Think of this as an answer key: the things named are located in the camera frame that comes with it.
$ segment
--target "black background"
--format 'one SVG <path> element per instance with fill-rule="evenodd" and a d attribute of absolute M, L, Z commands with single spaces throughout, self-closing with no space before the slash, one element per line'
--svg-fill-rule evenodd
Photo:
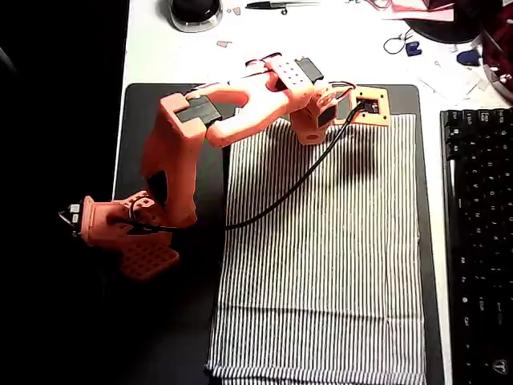
<path fill-rule="evenodd" d="M 2 345 L 16 383 L 113 383 L 102 341 L 106 258 L 59 209 L 111 199 L 128 0 L 2 2 Z"/>

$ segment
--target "striped cloth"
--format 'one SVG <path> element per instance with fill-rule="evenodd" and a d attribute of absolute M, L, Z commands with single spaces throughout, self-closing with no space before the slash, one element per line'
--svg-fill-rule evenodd
<path fill-rule="evenodd" d="M 227 223 L 322 154 L 285 120 L 232 146 Z M 351 125 L 226 234 L 207 369 L 224 385 L 424 384 L 415 116 Z"/>

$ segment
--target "paper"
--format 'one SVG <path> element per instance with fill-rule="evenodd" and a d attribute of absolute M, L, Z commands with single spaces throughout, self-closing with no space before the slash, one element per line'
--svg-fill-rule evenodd
<path fill-rule="evenodd" d="M 392 8 L 394 11 L 407 11 L 407 10 L 445 10 L 454 5 L 449 0 L 392 0 Z"/>
<path fill-rule="evenodd" d="M 454 104 L 465 99 L 482 80 L 474 71 L 456 62 L 427 60 L 414 67 L 413 71 L 424 84 Z"/>
<path fill-rule="evenodd" d="M 417 20 L 431 20 L 436 22 L 453 22 L 454 21 L 454 10 L 448 8 L 445 10 L 410 10 L 396 12 L 393 7 L 388 8 L 381 12 L 382 18 L 385 20 L 404 20 L 407 18 L 413 18 Z"/>

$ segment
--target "keyboard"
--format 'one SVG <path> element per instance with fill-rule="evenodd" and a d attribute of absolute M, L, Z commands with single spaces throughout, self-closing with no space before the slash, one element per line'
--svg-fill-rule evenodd
<path fill-rule="evenodd" d="M 454 384 L 513 384 L 513 108 L 442 111 Z"/>

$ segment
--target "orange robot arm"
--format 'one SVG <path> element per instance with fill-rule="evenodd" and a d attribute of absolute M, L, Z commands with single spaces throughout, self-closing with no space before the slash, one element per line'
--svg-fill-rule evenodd
<path fill-rule="evenodd" d="M 257 72 L 245 78 L 160 100 L 141 164 L 148 192 L 107 203 L 86 197 L 81 206 L 70 206 L 69 222 L 75 234 L 88 245 L 120 251 L 122 271 L 130 278 L 149 279 L 178 261 L 178 254 L 169 247 L 171 232 L 196 222 L 196 163 L 204 139 L 213 147 L 224 147 L 290 114 L 292 129 L 301 143 L 321 143 L 327 127 L 336 121 L 337 93 L 344 97 L 355 88 L 333 88 L 319 82 L 322 74 L 309 59 L 272 55 L 253 62 L 252 67 Z M 365 124 L 367 119 L 374 119 L 372 124 L 388 125 L 390 111 L 384 104 L 388 95 L 384 96 L 385 90 L 379 95 L 372 90 L 359 87 L 357 94 L 360 99 L 379 99 L 376 103 L 380 103 L 385 118 L 369 111 L 372 117 L 371 113 L 369 118 L 360 114 L 355 122 Z M 351 96 L 351 105 L 360 100 L 354 92 Z M 241 110 L 223 120 L 214 103 L 234 103 Z"/>

